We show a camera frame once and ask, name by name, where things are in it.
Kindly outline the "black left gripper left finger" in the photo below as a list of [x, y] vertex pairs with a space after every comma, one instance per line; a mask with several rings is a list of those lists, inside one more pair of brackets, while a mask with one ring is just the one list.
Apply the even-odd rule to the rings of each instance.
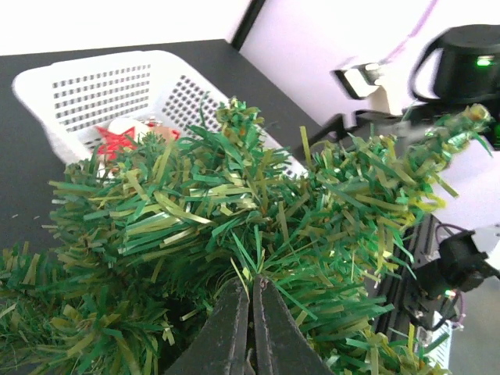
[[166, 371], [180, 375], [235, 375], [245, 372], [249, 299], [232, 280], [196, 339]]

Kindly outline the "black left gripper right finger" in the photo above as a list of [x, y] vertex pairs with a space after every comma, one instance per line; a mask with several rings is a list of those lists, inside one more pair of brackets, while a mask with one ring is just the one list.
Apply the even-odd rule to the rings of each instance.
[[266, 277], [257, 276], [253, 284], [253, 320], [259, 374], [332, 374], [298, 329], [275, 284]]

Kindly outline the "small green christmas tree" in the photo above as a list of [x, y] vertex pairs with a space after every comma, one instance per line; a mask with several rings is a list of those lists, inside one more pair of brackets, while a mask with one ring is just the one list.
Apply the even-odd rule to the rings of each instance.
[[433, 209], [400, 205], [409, 187], [386, 160], [391, 140], [325, 142], [304, 174], [263, 144], [257, 108], [232, 99], [220, 132], [147, 135], [104, 166], [68, 165], [56, 181], [60, 246], [1, 254], [1, 371], [157, 374], [189, 348], [232, 280], [247, 296], [271, 280], [298, 329], [339, 374], [443, 374], [413, 337], [391, 341], [373, 319], [390, 310], [366, 280], [413, 260], [407, 228]]

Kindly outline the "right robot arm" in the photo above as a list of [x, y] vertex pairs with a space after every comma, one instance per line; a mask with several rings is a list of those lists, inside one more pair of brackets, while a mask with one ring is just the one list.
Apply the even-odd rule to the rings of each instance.
[[[439, 176], [441, 168], [451, 162], [452, 151], [466, 145], [470, 138], [482, 142], [477, 130], [458, 132], [460, 124], [479, 120], [489, 124], [494, 118], [489, 109], [499, 107], [499, 27], [471, 24], [452, 27], [438, 35], [425, 49], [409, 77], [412, 96], [434, 109], [469, 108], [453, 113], [430, 130], [416, 128], [411, 112], [396, 114], [392, 108], [384, 62], [343, 66], [333, 74], [348, 95], [355, 100], [369, 98], [378, 106], [385, 105], [390, 123], [378, 123], [372, 139], [385, 141], [388, 132], [398, 135], [391, 140], [386, 160], [392, 172], [401, 177], [400, 188], [409, 187], [412, 195], [404, 195], [401, 206], [408, 214], [411, 208], [433, 209], [433, 199], [425, 187], [447, 185]], [[461, 302], [463, 294], [478, 288], [489, 277], [499, 275], [499, 226], [489, 225], [474, 230], [457, 227], [454, 234], [437, 241], [437, 258], [409, 270], [402, 282], [404, 288], [399, 308], [409, 322], [428, 331], [436, 331], [445, 321], [461, 319], [454, 309], [441, 313], [436, 305], [453, 290], [453, 302]]]

